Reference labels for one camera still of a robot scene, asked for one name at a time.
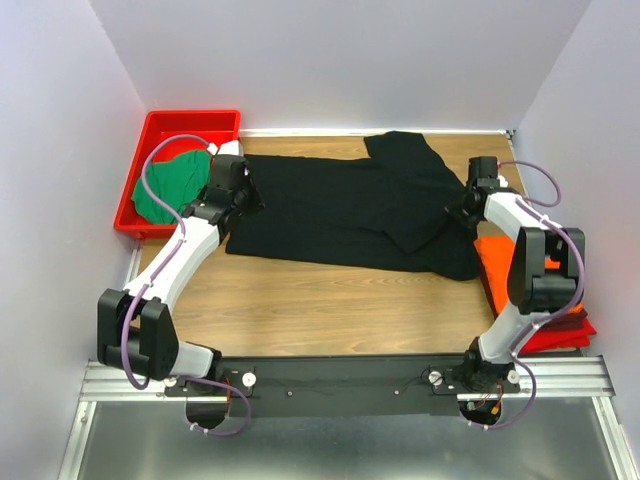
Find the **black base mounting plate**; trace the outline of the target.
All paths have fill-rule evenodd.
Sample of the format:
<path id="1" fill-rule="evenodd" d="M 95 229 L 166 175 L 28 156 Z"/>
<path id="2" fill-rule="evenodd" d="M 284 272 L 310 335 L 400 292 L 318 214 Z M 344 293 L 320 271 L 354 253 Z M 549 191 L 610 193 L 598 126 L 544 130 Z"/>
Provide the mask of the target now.
<path id="1" fill-rule="evenodd" d="M 254 418 L 428 414 L 496 423 L 506 393 L 505 366 L 470 356 L 365 355 L 229 357 L 214 378 L 231 391 L 192 381 L 167 388 L 186 397 L 191 419 L 228 412 Z"/>

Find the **orange folded t shirt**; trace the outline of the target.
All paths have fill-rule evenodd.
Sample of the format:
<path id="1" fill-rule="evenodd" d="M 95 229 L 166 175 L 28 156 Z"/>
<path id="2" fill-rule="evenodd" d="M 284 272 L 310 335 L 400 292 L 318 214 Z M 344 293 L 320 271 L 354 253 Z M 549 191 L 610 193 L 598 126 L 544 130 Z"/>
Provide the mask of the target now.
<path id="1" fill-rule="evenodd" d="M 474 245 L 479 256 L 485 293 L 497 317 L 509 300 L 507 281 L 515 243 L 507 236 L 483 236 Z"/>

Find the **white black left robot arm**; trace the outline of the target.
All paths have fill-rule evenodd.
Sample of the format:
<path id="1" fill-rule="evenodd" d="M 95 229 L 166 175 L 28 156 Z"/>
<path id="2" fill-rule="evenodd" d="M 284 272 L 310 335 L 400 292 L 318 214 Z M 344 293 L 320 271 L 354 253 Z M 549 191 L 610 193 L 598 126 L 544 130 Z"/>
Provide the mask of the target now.
<path id="1" fill-rule="evenodd" d="M 172 314 L 203 261 L 243 217 L 262 206 L 248 160 L 241 154 L 215 155 L 207 185 L 179 215 L 160 253 L 123 289 L 100 296 L 99 362 L 122 370 L 138 390 L 152 380 L 184 378 L 197 393 L 214 393 L 222 380 L 221 352 L 179 341 Z"/>

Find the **black t shirt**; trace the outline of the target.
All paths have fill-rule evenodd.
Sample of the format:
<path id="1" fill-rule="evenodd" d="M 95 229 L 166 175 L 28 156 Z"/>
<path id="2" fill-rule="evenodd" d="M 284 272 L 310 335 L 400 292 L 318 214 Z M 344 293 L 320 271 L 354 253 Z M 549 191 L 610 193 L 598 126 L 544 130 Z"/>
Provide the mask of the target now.
<path id="1" fill-rule="evenodd" d="M 356 160 L 248 156 L 264 209 L 241 220 L 229 254 L 477 277 L 475 230 L 447 207 L 464 186 L 424 136 L 365 138 Z"/>

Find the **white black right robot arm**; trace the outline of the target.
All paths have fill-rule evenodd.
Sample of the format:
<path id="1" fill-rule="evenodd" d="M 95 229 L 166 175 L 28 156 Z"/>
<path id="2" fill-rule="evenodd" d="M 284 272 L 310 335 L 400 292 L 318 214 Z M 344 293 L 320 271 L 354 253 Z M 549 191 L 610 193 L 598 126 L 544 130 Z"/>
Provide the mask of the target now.
<path id="1" fill-rule="evenodd" d="M 457 392 L 485 392 L 507 379 L 524 344 L 584 294 L 584 232 L 538 212 L 532 200 L 509 187 L 499 167 L 495 157 L 471 158 L 464 196 L 447 208 L 465 226 L 496 225 L 515 246 L 505 307 L 472 341 L 462 363 L 443 371 L 443 383 Z"/>

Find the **aluminium frame rail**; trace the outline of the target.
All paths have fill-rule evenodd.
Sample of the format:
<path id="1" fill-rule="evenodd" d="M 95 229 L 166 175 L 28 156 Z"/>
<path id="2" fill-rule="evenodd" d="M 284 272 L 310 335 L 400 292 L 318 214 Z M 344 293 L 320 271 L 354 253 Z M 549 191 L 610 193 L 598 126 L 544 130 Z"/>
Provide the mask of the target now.
<path id="1" fill-rule="evenodd" d="M 252 399 L 268 387 L 291 398 L 296 393 L 337 394 L 380 391 L 393 397 L 424 387 L 428 394 L 459 400 L 525 399 L 533 390 L 541 398 L 612 397 L 615 389 L 600 357 L 534 356 L 517 366 L 499 387 L 490 383 L 477 392 L 444 378 L 457 355 L 228 357 L 224 371 L 230 383 Z"/>

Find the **green crumpled t shirt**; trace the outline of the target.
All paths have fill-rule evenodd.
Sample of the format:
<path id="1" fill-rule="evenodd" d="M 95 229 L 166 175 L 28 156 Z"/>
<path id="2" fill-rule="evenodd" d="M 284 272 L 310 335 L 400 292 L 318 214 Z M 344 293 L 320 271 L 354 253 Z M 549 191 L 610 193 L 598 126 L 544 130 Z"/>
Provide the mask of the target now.
<path id="1" fill-rule="evenodd" d="M 152 161 L 144 178 L 151 191 L 178 215 L 193 201 L 209 181 L 211 156 L 205 150 L 191 150 L 169 161 Z M 153 225 L 177 224 L 176 217 L 158 204 L 144 187 L 136 182 L 131 196 L 136 213 Z"/>

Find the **red plastic bin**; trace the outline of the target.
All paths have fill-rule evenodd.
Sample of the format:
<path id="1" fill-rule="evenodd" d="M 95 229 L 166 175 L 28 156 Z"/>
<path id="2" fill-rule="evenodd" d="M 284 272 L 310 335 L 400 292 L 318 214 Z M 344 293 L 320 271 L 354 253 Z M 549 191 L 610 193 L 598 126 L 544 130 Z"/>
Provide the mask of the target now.
<path id="1" fill-rule="evenodd" d="M 163 140 L 181 134 L 220 145 L 239 138 L 242 114 L 226 110 L 156 110 L 147 114 L 114 219 L 114 229 L 135 240 L 168 238 L 175 225 L 151 224 L 140 216 L 132 200 L 148 154 Z"/>

